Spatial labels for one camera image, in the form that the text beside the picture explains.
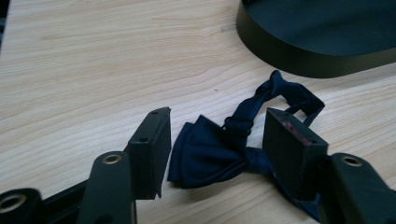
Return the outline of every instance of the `metal grommet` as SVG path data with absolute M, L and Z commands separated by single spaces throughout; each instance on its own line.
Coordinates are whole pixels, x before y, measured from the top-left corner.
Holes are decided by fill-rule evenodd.
M 341 161 L 343 161 L 344 163 L 346 163 L 350 166 L 356 166 L 356 167 L 363 166 L 363 163 L 361 163 L 361 161 L 359 161 L 355 158 L 352 158 L 352 157 L 348 157 L 348 156 L 341 158 Z
M 0 214 L 10 212 L 26 201 L 26 196 L 23 194 L 13 194 L 0 201 Z
M 110 165 L 110 164 L 117 163 L 121 159 L 122 159 L 122 157 L 119 155 L 108 155 L 102 160 L 102 162 L 104 164 Z

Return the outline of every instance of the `light wood surface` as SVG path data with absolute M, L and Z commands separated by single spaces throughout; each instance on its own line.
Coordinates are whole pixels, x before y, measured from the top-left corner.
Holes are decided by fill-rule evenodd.
M 0 56 L 0 191 L 47 198 L 77 184 L 159 107 L 172 108 L 173 142 L 200 114 L 222 124 L 275 69 L 239 39 L 238 5 L 13 0 Z M 330 154 L 363 157 L 396 189 L 396 63 L 332 79 L 282 74 L 326 104 L 311 129 Z M 261 144 L 264 108 L 250 146 Z M 164 182 L 161 199 L 137 206 L 140 223 L 316 223 L 251 174 L 201 189 Z

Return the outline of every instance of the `black oval base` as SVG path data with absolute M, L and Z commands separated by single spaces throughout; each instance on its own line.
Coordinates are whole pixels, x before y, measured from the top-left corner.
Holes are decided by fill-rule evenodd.
M 396 1 L 242 1 L 245 45 L 302 77 L 341 77 L 396 62 Z

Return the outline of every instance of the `bow tie wing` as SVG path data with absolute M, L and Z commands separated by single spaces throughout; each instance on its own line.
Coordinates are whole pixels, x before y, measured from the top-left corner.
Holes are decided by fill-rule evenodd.
M 248 163 L 237 142 L 237 137 L 203 116 L 195 124 L 186 123 L 174 145 L 168 180 L 189 189 L 240 175 Z

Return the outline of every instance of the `navy blue bow tie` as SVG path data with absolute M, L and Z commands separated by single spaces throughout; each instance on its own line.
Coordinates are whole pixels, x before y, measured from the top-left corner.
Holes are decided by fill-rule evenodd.
M 286 112 L 294 114 L 302 110 L 306 114 L 306 126 L 324 107 L 319 98 L 304 86 L 285 81 L 275 71 L 268 81 L 260 85 L 253 97 L 243 101 L 233 115 L 224 120 L 222 127 L 204 116 L 200 116 L 194 124 L 185 124 L 173 148 L 168 180 L 190 189 L 229 180 L 243 172 L 273 175 L 274 168 L 264 150 L 247 147 L 247 140 L 262 104 L 279 95 L 290 106 Z M 274 178 L 276 186 L 288 200 L 318 220 L 318 199 L 297 202 L 288 196 L 280 181 Z

